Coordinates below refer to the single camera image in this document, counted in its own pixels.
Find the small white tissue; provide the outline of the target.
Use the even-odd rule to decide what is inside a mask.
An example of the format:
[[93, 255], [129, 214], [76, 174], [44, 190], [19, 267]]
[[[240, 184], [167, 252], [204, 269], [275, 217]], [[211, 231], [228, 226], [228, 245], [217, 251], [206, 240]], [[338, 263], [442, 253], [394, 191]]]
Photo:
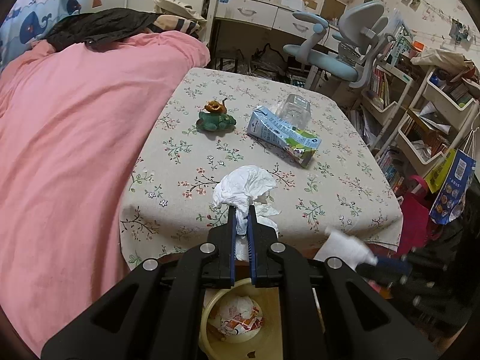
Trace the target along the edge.
[[374, 253], [355, 236], [349, 236], [331, 227], [326, 228], [325, 234], [327, 240], [315, 254], [315, 260], [325, 262], [328, 258], [340, 258], [353, 270], [362, 263], [377, 265]]

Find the green plush toy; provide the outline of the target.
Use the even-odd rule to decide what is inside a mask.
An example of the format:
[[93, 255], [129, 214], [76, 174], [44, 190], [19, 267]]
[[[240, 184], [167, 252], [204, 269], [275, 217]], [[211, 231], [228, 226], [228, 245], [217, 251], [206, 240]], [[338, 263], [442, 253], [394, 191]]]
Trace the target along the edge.
[[195, 126], [197, 130], [219, 132], [234, 128], [236, 123], [236, 119], [226, 113], [217, 114], [200, 111]]

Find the blue milk carton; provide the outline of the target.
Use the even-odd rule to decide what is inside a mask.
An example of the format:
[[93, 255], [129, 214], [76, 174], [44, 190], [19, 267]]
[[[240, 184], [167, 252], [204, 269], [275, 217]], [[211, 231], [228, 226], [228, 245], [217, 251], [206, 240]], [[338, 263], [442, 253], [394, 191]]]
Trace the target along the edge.
[[265, 106], [252, 111], [247, 134], [284, 150], [301, 167], [308, 166], [321, 143], [317, 136], [278, 118]]

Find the red white snack wrapper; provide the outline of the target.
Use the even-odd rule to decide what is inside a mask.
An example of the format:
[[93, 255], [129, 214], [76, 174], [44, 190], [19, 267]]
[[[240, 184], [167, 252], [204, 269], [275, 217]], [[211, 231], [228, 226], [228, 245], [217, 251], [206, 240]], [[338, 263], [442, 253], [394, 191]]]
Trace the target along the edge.
[[227, 294], [213, 306], [208, 316], [208, 329], [221, 341], [249, 341], [264, 326], [260, 305], [249, 296]]

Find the clear plastic bottle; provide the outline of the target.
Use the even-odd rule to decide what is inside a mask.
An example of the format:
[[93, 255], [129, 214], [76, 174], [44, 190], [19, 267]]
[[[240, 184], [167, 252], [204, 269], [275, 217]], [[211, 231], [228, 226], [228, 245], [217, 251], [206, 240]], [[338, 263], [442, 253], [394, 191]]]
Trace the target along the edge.
[[311, 119], [311, 103], [299, 95], [289, 94], [279, 104], [275, 115], [292, 126], [304, 130]]

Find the yellow trash bin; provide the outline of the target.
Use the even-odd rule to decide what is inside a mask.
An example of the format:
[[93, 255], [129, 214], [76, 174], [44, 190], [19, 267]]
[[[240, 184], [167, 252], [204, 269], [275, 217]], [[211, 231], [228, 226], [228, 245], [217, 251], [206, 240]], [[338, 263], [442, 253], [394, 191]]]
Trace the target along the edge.
[[209, 359], [282, 359], [278, 289], [257, 289], [244, 279], [208, 290], [199, 344]]

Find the magenta bag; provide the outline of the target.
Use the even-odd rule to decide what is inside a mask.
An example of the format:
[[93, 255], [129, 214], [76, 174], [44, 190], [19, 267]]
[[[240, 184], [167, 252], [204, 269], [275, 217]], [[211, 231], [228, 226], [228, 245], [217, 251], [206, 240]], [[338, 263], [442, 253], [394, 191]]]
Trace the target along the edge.
[[424, 247], [432, 239], [435, 228], [430, 218], [431, 204], [425, 199], [430, 191], [428, 184], [419, 175], [413, 175], [411, 180], [416, 186], [403, 195], [400, 205], [403, 226], [397, 256], [407, 254], [412, 248]]

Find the blue snack bag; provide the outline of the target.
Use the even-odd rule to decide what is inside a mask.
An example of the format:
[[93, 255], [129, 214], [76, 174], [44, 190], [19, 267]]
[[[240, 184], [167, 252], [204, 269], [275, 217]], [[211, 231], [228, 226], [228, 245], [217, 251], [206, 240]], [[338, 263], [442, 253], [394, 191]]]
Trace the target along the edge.
[[462, 150], [456, 151], [447, 177], [430, 210], [430, 219], [435, 224], [446, 225], [460, 217], [475, 168], [474, 158]]

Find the floral white tablecloth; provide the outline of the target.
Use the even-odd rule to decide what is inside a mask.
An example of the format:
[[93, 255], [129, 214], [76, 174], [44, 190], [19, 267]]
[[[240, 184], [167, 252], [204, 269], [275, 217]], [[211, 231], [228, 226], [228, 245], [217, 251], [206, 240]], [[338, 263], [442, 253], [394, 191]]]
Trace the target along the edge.
[[[284, 150], [248, 136], [257, 107], [274, 108], [289, 94], [311, 103], [307, 129], [321, 139], [307, 167]], [[225, 98], [236, 119], [227, 131], [197, 130], [207, 102]], [[397, 250], [403, 215], [391, 186], [359, 133], [329, 97], [303, 88], [230, 72], [194, 68], [179, 84], [152, 128], [126, 184], [120, 206], [120, 246], [129, 267], [181, 253], [225, 223], [215, 208], [216, 185], [241, 166], [267, 170], [277, 187], [267, 202], [280, 238], [317, 251], [327, 227]]]

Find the white bookshelf cart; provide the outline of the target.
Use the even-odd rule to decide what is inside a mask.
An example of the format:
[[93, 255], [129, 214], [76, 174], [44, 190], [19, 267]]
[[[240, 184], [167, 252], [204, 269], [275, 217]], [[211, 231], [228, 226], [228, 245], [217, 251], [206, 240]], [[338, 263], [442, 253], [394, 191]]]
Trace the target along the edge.
[[361, 105], [379, 123], [368, 148], [391, 188], [425, 177], [459, 145], [479, 102], [479, 67], [461, 53], [419, 47], [399, 16], [379, 34]]

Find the pink bed blanket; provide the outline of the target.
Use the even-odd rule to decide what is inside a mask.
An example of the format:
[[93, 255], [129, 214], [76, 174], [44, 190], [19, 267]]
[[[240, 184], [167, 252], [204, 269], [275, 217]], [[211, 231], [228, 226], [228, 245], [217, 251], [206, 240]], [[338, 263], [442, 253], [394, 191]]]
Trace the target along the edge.
[[207, 47], [176, 31], [103, 52], [47, 41], [1, 74], [1, 308], [35, 354], [120, 281], [120, 198]]

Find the striped beige pillow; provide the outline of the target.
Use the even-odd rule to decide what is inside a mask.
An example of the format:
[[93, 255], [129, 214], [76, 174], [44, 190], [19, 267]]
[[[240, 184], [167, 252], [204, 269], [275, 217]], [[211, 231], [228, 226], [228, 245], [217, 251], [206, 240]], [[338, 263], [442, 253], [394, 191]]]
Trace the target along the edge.
[[174, 15], [160, 15], [148, 28], [154, 33], [177, 31], [190, 35], [193, 38], [199, 38], [200, 30], [197, 22]]

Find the beige tote bag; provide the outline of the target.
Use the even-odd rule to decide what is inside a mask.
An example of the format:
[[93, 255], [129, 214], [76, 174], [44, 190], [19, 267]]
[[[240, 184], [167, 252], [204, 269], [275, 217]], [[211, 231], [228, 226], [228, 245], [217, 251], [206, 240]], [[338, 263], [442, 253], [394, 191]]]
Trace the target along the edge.
[[182, 0], [154, 0], [154, 11], [156, 13], [180, 16], [188, 20], [206, 22], [196, 10]]

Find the blue grey desk chair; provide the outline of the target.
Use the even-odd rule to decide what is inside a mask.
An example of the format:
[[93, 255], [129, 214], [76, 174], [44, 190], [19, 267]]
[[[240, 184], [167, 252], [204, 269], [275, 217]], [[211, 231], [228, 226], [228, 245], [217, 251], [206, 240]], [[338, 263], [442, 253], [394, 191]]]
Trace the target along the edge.
[[345, 81], [350, 89], [363, 89], [370, 83], [374, 68], [383, 51], [392, 41], [393, 34], [386, 31], [388, 17], [379, 2], [365, 2], [343, 13], [337, 23], [335, 55], [329, 55], [315, 47], [326, 36], [329, 22], [318, 15], [296, 11], [293, 16], [312, 25], [313, 34], [299, 45], [285, 45], [283, 51], [303, 66], [309, 65], [306, 88], [313, 90], [322, 72]]

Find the black jacket on bed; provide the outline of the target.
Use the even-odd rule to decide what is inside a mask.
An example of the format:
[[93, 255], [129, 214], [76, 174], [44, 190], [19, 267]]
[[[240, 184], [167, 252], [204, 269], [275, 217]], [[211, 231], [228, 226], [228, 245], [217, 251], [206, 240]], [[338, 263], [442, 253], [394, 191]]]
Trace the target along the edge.
[[49, 30], [45, 39], [56, 51], [77, 43], [100, 50], [115, 41], [123, 41], [143, 32], [158, 17], [153, 12], [122, 7], [83, 13], [62, 19]]

